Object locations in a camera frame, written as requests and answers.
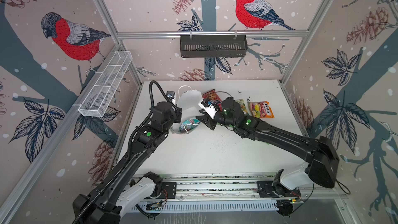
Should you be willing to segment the orange snack packet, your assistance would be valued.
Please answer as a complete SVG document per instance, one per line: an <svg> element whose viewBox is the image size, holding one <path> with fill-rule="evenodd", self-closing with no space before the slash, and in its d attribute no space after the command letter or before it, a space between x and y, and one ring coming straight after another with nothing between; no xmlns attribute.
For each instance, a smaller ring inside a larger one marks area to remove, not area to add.
<svg viewBox="0 0 398 224"><path fill-rule="evenodd" d="M251 115L256 118L274 118L273 111L268 101L252 102L248 100Z"/></svg>

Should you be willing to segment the black perforated wall basket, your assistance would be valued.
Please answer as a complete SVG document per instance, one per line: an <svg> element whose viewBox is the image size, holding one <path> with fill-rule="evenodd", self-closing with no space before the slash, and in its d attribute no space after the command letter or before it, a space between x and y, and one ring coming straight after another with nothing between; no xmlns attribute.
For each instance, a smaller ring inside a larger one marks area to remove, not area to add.
<svg viewBox="0 0 398 224"><path fill-rule="evenodd" d="M238 58L248 50L245 35L193 35L180 37L183 58Z"/></svg>

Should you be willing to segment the teal white snack packet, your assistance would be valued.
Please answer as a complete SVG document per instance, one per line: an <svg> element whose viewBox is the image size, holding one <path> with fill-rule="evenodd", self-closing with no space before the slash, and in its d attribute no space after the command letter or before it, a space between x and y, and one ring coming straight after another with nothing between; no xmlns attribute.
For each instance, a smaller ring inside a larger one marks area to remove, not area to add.
<svg viewBox="0 0 398 224"><path fill-rule="evenodd" d="M200 125L200 121L196 118L189 118L187 120L185 120L179 130L181 133L183 134L189 134L191 133L196 127L198 127Z"/></svg>

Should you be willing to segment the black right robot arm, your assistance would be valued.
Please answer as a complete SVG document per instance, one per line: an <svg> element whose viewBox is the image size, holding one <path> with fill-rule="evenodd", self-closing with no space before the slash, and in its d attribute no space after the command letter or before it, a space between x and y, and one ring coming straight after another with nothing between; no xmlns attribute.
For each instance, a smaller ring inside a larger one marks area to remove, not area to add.
<svg viewBox="0 0 398 224"><path fill-rule="evenodd" d="M201 115L196 118L211 130L218 124L231 127L243 139L274 145L303 160L302 164L292 169L280 170L276 177L277 184L289 190L310 183L334 188L340 160L329 138L321 136L314 139L277 128L245 114L232 97L227 97L220 108L212 105L209 99L200 102L199 107Z"/></svg>

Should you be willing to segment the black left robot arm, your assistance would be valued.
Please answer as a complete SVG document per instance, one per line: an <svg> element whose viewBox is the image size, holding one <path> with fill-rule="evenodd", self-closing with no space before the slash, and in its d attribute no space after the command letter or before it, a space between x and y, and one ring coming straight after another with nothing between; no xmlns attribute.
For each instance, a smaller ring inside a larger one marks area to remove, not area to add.
<svg viewBox="0 0 398 224"><path fill-rule="evenodd" d="M127 152L110 174L87 196L73 202L75 224L118 224L122 217L146 198L162 194L163 179L146 173L128 186L138 168L167 138L174 123L181 122L181 108L159 102L129 138Z"/></svg>

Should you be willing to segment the yellow green candy bag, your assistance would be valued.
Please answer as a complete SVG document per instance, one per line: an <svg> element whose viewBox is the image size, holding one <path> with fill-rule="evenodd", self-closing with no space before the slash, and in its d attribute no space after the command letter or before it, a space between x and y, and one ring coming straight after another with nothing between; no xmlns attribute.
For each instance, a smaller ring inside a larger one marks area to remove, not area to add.
<svg viewBox="0 0 398 224"><path fill-rule="evenodd" d="M235 100L235 101L240 105L241 110L244 112L244 114L247 115L248 114L248 110L247 110L245 101L243 99L238 99L238 100Z"/></svg>

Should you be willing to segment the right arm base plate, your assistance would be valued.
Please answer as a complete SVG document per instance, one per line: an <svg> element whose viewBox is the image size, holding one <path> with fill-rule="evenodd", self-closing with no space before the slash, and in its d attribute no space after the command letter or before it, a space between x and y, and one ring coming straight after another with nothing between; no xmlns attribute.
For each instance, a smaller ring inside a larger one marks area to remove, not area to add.
<svg viewBox="0 0 398 224"><path fill-rule="evenodd" d="M270 180L257 181L257 193L260 198L300 198L301 192L298 188L289 190L280 183Z"/></svg>

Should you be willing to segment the red cookie snack packet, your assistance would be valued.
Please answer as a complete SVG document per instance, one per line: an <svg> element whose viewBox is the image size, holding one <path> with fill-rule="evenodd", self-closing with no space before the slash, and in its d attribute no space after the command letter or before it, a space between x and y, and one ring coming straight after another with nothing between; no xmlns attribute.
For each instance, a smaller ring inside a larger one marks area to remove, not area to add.
<svg viewBox="0 0 398 224"><path fill-rule="evenodd" d="M212 104L221 104L222 101L218 94L216 93L215 89L209 90L205 93L202 94L202 98L206 99L208 98Z"/></svg>

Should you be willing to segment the colourful paper gift bag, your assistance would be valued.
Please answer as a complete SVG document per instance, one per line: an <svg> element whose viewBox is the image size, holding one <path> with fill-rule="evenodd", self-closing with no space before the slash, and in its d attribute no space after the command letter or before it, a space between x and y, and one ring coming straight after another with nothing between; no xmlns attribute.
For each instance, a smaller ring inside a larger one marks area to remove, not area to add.
<svg viewBox="0 0 398 224"><path fill-rule="evenodd" d="M198 90L193 90L188 85L183 85L178 89L178 100L176 102L177 107L182 108L181 123L174 123L171 127L171 131L174 134L183 134L179 128L181 124L189 119L195 118L199 115L201 107L199 104L202 102L202 93Z"/></svg>

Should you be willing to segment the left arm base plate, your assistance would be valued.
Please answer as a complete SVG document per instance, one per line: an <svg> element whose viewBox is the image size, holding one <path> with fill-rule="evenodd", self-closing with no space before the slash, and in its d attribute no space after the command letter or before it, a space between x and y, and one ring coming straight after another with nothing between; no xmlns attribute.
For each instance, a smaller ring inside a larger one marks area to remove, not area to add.
<svg viewBox="0 0 398 224"><path fill-rule="evenodd" d="M157 196L157 199L175 199L177 191L177 183L176 182L163 182L160 194Z"/></svg>

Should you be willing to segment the aluminium mounting rail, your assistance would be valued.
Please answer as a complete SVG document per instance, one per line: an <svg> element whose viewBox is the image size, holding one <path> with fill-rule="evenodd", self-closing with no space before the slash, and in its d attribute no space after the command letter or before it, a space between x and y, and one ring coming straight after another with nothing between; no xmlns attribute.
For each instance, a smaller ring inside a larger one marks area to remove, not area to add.
<svg viewBox="0 0 398 224"><path fill-rule="evenodd" d="M323 188L315 184L299 186L300 198L260 198L257 193L257 181L274 181L275 173L244 174L161 174L163 182L176 182L176 198L172 200L293 200L305 199L348 199L340 188Z"/></svg>

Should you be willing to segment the horizontal aluminium frame bar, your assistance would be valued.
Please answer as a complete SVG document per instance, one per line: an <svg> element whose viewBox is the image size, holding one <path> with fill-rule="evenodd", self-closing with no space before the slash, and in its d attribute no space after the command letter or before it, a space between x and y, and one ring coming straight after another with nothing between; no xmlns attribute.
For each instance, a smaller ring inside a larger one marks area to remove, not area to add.
<svg viewBox="0 0 398 224"><path fill-rule="evenodd" d="M167 39L180 38L181 36L205 36L205 35L246 35L246 37L300 37L304 38L309 34L307 30L266 30L266 31L202 31L202 32L120 32L117 37L125 39Z"/></svg>

